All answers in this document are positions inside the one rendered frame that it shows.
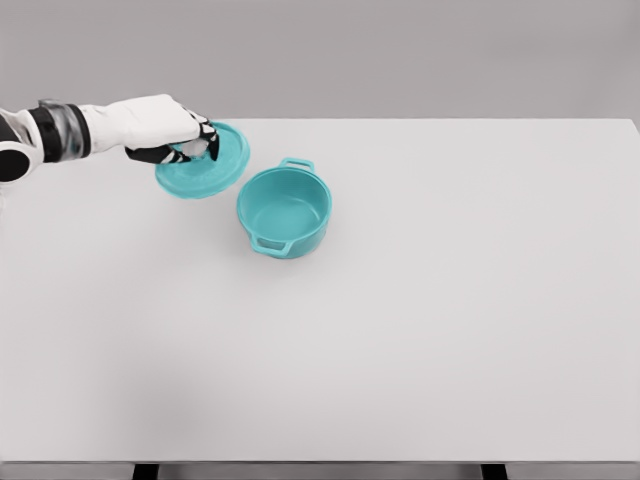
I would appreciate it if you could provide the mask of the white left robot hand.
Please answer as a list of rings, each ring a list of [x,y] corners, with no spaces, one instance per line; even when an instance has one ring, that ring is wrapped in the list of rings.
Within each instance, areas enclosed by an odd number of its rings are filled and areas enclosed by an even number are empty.
[[[132,160],[160,165],[218,158],[220,138],[211,121],[168,94],[115,102],[109,110]]]

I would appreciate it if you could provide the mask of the teal pot lid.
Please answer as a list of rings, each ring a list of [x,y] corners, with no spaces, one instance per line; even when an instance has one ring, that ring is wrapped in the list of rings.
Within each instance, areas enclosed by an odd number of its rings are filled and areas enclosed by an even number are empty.
[[[219,137],[217,159],[204,151],[190,162],[157,165],[155,178],[164,191],[181,199],[202,199],[226,190],[242,176],[250,158],[246,137],[227,123],[211,125]]]

